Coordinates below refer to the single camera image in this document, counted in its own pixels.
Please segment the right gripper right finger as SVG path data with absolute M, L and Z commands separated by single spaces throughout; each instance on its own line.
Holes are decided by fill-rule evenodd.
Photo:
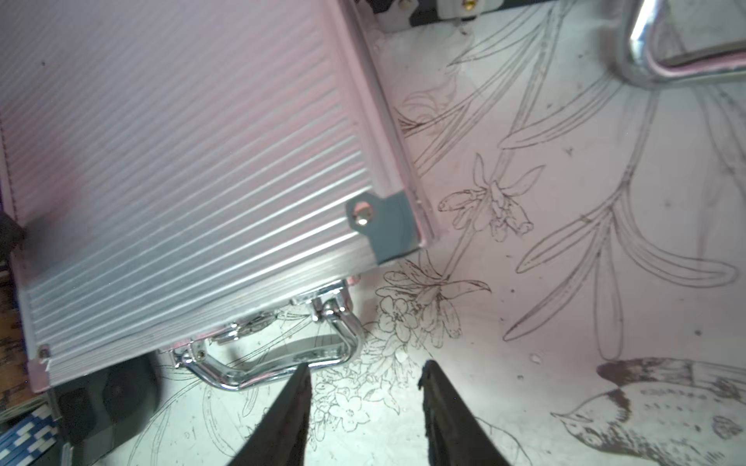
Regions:
M 418 388 L 430 465 L 509 465 L 435 360 L 423 366 Z

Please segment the small silver poker case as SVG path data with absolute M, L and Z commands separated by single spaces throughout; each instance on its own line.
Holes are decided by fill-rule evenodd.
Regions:
M 435 236 L 355 1 L 3 2 L 1 193 L 37 392 Z

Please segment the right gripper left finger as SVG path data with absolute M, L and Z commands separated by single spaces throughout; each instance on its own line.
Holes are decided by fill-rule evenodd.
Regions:
M 311 401 L 310 369 L 301 363 L 229 465 L 303 465 Z

